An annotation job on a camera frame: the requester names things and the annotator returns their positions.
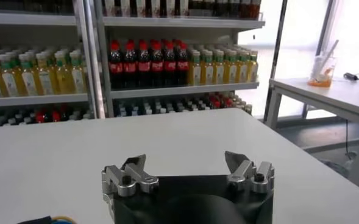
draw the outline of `metal gripper jaw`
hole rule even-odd
[[[252,191],[267,194],[274,189],[274,167],[269,162],[261,162],[259,168],[246,156],[226,151],[226,162],[231,174],[228,185],[234,191]]]

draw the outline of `store shelf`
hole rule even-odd
[[[3,25],[75,26],[75,16],[0,13]]]
[[[258,29],[265,25],[264,21],[238,19],[203,19],[203,18],[129,18],[104,17],[105,26],[134,27],[201,27],[201,28],[236,28]]]
[[[0,107],[35,105],[47,103],[86,102],[87,94],[64,94],[49,96],[5,97],[0,98]]]
[[[256,89],[258,82],[252,83],[234,83],[223,85],[209,85],[209,86],[184,86],[172,88],[156,88],[156,89],[133,89],[133,90],[120,90],[110,92],[112,99],[125,99],[133,97],[150,97],[150,96],[169,96],[181,95],[192,93],[209,93],[209,92],[223,92],[239,89]]]

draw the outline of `metal pole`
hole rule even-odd
[[[280,17],[279,17],[277,39],[275,41],[274,58],[272,59],[272,67],[271,67],[270,79],[274,78],[275,70],[277,69],[278,55],[279,55],[279,49],[280,49],[280,46],[281,46],[283,23],[285,22],[285,13],[286,13],[287,5],[288,5],[288,0],[282,0],[281,14],[280,14]],[[266,99],[265,114],[263,115],[263,122],[264,123],[266,122],[267,116],[268,116],[269,104],[270,104],[270,100],[271,100],[271,93],[272,93],[272,86],[269,84],[269,90],[268,90],[267,99]]]

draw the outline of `red bottle cap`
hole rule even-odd
[[[52,118],[53,118],[53,122],[58,122],[58,121],[60,121],[59,112],[57,112],[56,110],[54,110],[54,111],[52,112]]]
[[[134,48],[134,43],[128,41],[128,43],[126,43],[126,45],[125,45],[125,48],[126,48],[127,50],[133,50],[133,48]]]
[[[119,49],[119,43],[118,43],[118,41],[113,40],[112,43],[111,43],[111,45],[110,45],[110,48],[111,48],[112,50],[118,50],[118,49]]]
[[[181,42],[181,43],[180,43],[180,48],[181,48],[181,49],[186,49],[186,48],[187,48],[187,45],[186,45],[184,42]]]
[[[172,49],[172,48],[174,48],[174,44],[171,41],[167,41],[166,47],[167,47],[167,49]]]
[[[146,50],[148,47],[147,47],[147,43],[144,41],[144,42],[140,42],[140,49],[141,50]]]

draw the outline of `white bottle cap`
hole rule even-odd
[[[24,121],[25,123],[30,123],[30,122],[32,122],[32,119],[31,119],[30,117],[25,117],[25,118],[23,119],[23,121]]]

